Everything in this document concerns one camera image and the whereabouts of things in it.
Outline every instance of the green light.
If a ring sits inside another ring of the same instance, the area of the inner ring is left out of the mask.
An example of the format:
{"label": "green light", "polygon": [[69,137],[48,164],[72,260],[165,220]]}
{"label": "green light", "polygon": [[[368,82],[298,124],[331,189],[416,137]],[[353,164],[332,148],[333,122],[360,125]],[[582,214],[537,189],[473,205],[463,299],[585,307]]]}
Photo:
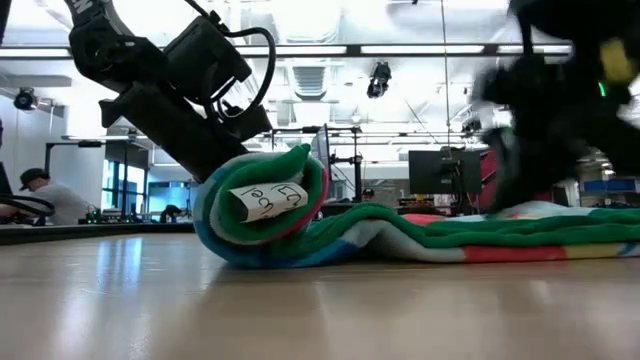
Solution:
{"label": "green light", "polygon": [[599,82],[598,86],[600,86],[600,96],[606,97],[607,96],[607,90],[604,88],[604,85],[601,82]]}

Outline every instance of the gray shirt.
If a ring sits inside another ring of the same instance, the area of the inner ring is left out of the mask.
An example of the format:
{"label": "gray shirt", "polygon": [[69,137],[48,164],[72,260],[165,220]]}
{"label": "gray shirt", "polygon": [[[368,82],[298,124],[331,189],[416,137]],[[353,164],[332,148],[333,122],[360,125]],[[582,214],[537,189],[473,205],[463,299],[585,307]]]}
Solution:
{"label": "gray shirt", "polygon": [[[78,225],[91,210],[91,205],[68,187],[51,183],[32,192],[28,196],[44,200],[55,207],[55,214],[49,218],[53,225]],[[36,209],[48,210],[44,205],[25,202]]]}

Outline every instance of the black cap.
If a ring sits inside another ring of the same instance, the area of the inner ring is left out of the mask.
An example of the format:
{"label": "black cap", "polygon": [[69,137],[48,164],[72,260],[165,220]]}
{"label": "black cap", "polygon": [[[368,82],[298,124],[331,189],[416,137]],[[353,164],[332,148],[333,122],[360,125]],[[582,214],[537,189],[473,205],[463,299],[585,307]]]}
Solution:
{"label": "black cap", "polygon": [[22,182],[20,191],[26,190],[29,187],[28,184],[36,179],[49,179],[49,173],[39,168],[29,169],[23,172],[22,175],[20,175],[20,182]]}

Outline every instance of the fleece blanket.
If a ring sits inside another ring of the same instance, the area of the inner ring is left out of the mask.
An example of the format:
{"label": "fleece blanket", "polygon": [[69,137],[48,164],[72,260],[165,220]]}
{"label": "fleece blanket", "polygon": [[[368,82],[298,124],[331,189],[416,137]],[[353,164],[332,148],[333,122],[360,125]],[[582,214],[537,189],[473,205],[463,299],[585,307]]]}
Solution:
{"label": "fleece blanket", "polygon": [[[284,154],[252,153],[218,169],[200,188],[194,211],[202,243],[231,264],[297,268],[345,261],[367,251],[432,263],[544,261],[640,256],[640,210],[565,208],[531,202],[487,220],[483,216],[399,216],[365,203],[313,221],[326,197],[328,174],[302,145]],[[272,219],[242,223],[231,189],[294,181],[306,206]]]}

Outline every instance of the ceiling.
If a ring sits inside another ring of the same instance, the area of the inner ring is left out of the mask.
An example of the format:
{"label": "ceiling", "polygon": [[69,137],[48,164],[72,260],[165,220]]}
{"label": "ceiling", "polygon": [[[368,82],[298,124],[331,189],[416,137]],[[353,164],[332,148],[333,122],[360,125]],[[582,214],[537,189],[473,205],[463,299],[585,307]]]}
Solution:
{"label": "ceiling", "polygon": [[[158,46],[170,42],[196,16],[182,0],[113,2],[122,20],[136,35],[146,36]],[[506,15],[507,2],[419,0],[418,5],[412,5],[410,0],[198,1],[204,8],[218,11],[232,30],[264,27],[274,34],[278,44],[378,45],[519,43],[517,26]],[[14,0],[5,46],[68,46],[68,14],[63,0]],[[535,41],[558,43],[541,34],[535,34]],[[264,44],[261,38],[236,42],[236,45]],[[381,99],[371,100],[366,96],[366,88],[377,61],[389,62],[393,78],[389,92]],[[365,133],[437,133],[448,130],[447,119],[450,119],[450,130],[458,132],[469,115],[467,97],[473,75],[497,61],[509,59],[401,56],[280,59],[265,105],[274,127],[279,128],[330,123],[359,125]],[[246,103],[262,82],[266,60],[249,62],[254,77],[234,90],[233,101]],[[0,72],[5,75],[68,76],[73,79],[74,86],[40,89],[60,103],[71,103],[78,97],[85,99],[83,101],[97,101],[115,95],[83,79],[69,60],[0,60]],[[315,96],[318,100],[303,101],[300,95],[305,98]],[[431,137],[424,143],[440,140]],[[365,154],[365,158],[386,157],[385,154],[408,148],[387,142],[391,145],[363,150],[371,153]]]}

